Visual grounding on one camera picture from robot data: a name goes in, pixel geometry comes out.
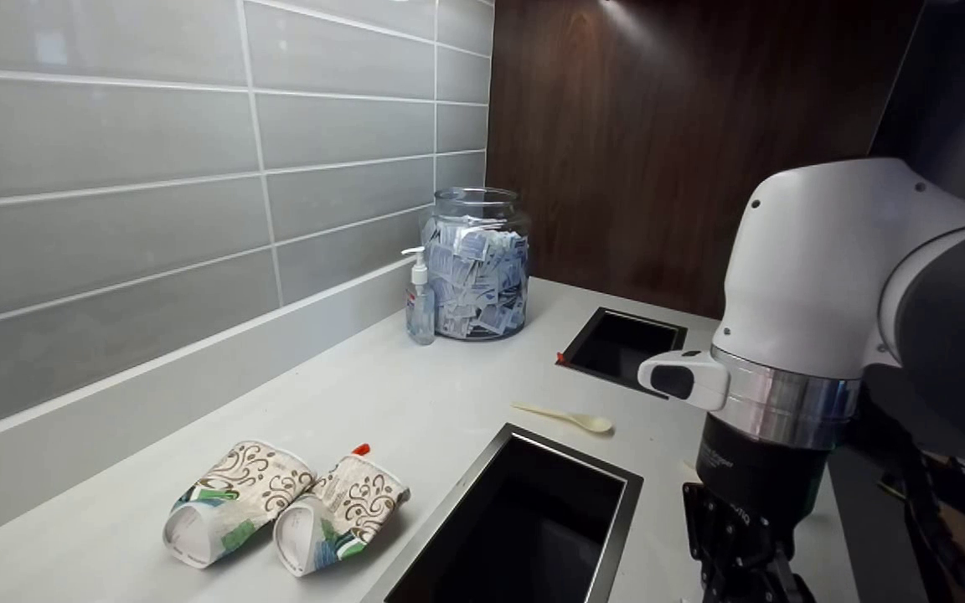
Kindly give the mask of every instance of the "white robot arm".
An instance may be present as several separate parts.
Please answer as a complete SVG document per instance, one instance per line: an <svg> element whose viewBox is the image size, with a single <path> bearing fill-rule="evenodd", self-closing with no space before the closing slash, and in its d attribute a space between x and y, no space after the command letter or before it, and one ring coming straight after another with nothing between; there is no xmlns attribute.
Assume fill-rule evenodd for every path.
<svg viewBox="0 0 965 603"><path fill-rule="evenodd" d="M753 441L827 449L864 365L919 354L900 340L911 291L963 240L965 199L900 159L773 174L745 207L712 354L658 354L639 385Z"/></svg>
<svg viewBox="0 0 965 603"><path fill-rule="evenodd" d="M965 199L889 158L773 174L745 207L724 293L708 350L646 359L636 377L712 412L701 485L683 488L708 600L740 600L763 584L784 600L810 600L784 564L752 572L745 551L758 555L760 542L777 560L796 551L790 533L854 415L861 370L899 365L931 409L965 427ZM923 455L893 417L867 434L873 415L867 406L849 434Z"/></svg>

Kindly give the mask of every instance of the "white countertop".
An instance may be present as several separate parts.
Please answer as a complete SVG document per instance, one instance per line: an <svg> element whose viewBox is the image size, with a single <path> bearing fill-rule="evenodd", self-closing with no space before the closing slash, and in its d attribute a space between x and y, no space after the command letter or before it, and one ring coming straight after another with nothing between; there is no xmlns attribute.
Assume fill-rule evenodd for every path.
<svg viewBox="0 0 965 603"><path fill-rule="evenodd" d="M713 330L713 320L698 313L552 281L534 281L534 320L511 340L418 347L406 339L403 313L393 313L0 527L0 600L366 600L389 560L417 528L434 523L428 510L450 497L502 422L644 474L612 600L701 600L701 572L687 555L680 481L693 480L703 415L552 365L601 304L687 325L689 340L708 340ZM618 434L594 438L523 415L512 409L521 402L609 415ZM160 546L171 503L239 438L287 449L319 471L351 445L372 441L372 457L412 485L403 534L366 564L313 580L293 580L269 555L269 546L209 572L175 564ZM796 568L821 603L854 600L827 480L819 513L800 527Z"/></svg>

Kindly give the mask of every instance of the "backsplash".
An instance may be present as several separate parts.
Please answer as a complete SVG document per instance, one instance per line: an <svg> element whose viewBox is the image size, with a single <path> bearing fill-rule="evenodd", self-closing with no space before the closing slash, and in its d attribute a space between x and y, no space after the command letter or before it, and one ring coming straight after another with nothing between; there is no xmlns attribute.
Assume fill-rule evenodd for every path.
<svg viewBox="0 0 965 603"><path fill-rule="evenodd" d="M494 3L0 3L0 417L366 274L482 185Z"/></svg>

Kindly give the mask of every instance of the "utensil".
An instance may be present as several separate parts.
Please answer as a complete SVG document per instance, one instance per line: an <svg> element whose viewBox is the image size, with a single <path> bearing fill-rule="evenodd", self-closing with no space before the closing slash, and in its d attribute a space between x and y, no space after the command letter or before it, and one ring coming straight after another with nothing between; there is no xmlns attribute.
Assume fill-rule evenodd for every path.
<svg viewBox="0 0 965 603"><path fill-rule="evenodd" d="M618 433L618 424L607 415L552 412L552 409L536 409L536 406L516 406L516 409L575 424L575 427L601 434L601 438Z"/></svg>

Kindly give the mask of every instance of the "black sink basin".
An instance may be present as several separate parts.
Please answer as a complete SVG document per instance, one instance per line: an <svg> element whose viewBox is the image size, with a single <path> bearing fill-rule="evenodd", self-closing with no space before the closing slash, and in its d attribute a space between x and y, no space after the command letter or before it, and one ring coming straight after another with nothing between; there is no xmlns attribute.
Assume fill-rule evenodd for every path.
<svg viewBox="0 0 965 603"><path fill-rule="evenodd" d="M607 600L639 474L507 424L408 546L386 600L574 603Z"/></svg>
<svg viewBox="0 0 965 603"><path fill-rule="evenodd" d="M627 389L639 389L636 380L639 365L649 354L683 347L683 339L687 329L680 325L601 309L574 339L574 346L561 354L561 365Z"/></svg>

